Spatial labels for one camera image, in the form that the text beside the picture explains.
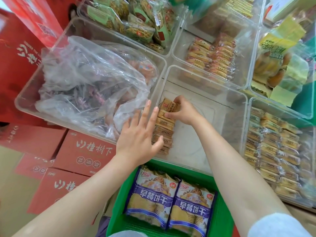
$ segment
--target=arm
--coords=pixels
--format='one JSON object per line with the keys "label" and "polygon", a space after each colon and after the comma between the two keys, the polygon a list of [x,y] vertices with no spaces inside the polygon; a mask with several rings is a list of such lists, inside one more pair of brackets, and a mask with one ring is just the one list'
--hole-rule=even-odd
{"label": "arm", "polygon": [[130,173],[162,148],[162,136],[151,144],[158,107],[154,108],[147,123],[150,103],[147,102],[140,120],[138,111],[131,124],[130,120],[124,123],[116,155],[105,167],[33,219],[14,237],[81,236]]}
{"label": "arm", "polygon": [[231,145],[201,116],[183,96],[176,103],[181,110],[166,113],[168,118],[192,125],[202,143],[217,187],[235,221],[241,236],[262,217],[289,211],[264,181]]}

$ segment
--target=green basket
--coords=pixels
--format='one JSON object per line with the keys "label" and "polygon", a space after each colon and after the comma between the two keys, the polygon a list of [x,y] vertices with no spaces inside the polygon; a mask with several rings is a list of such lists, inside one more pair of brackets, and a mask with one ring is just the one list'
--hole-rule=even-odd
{"label": "green basket", "polygon": [[[175,175],[183,178],[185,181],[193,184],[199,184],[207,188],[209,191],[218,191],[215,180],[209,175],[205,175],[196,171],[188,170],[183,167],[165,163],[156,159],[152,159],[146,165],[151,169],[160,169],[169,175]],[[116,199],[112,217],[107,228],[106,236],[123,230],[134,230],[143,232],[149,237],[164,237],[164,236],[188,236],[187,234],[175,229],[162,230],[159,227],[148,224],[132,216],[125,215],[124,207],[128,197],[128,193],[135,179],[137,169],[135,169],[128,179],[123,183],[118,197]],[[208,237],[231,237],[233,233],[234,221],[223,200],[223,197],[218,192],[215,202],[213,216],[208,231]]]}

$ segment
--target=person's left hand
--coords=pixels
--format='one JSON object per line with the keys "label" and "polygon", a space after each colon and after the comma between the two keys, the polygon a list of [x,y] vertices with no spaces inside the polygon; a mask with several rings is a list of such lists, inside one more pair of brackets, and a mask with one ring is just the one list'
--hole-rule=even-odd
{"label": "person's left hand", "polygon": [[139,119],[140,111],[137,111],[130,120],[123,125],[121,135],[116,145],[116,156],[121,163],[133,165],[135,168],[148,162],[163,147],[163,136],[152,145],[151,138],[156,124],[158,107],[155,107],[147,123],[151,101],[148,100],[142,116]]}

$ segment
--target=light gray sleeve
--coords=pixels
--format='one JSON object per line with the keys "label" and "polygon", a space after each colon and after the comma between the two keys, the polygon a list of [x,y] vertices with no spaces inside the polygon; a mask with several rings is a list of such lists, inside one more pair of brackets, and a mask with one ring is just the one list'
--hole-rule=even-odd
{"label": "light gray sleeve", "polygon": [[256,222],[248,237],[312,237],[294,217],[275,213]]}

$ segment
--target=red round logo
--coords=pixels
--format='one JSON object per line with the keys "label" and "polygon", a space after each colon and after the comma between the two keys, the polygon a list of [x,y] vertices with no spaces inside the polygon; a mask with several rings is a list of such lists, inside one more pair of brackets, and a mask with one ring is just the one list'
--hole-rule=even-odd
{"label": "red round logo", "polygon": [[173,188],[173,189],[174,189],[175,187],[176,187],[176,183],[171,182],[171,183],[170,183],[170,188]]}
{"label": "red round logo", "polygon": [[209,199],[209,200],[212,200],[213,199],[213,195],[212,194],[207,194],[206,198]]}

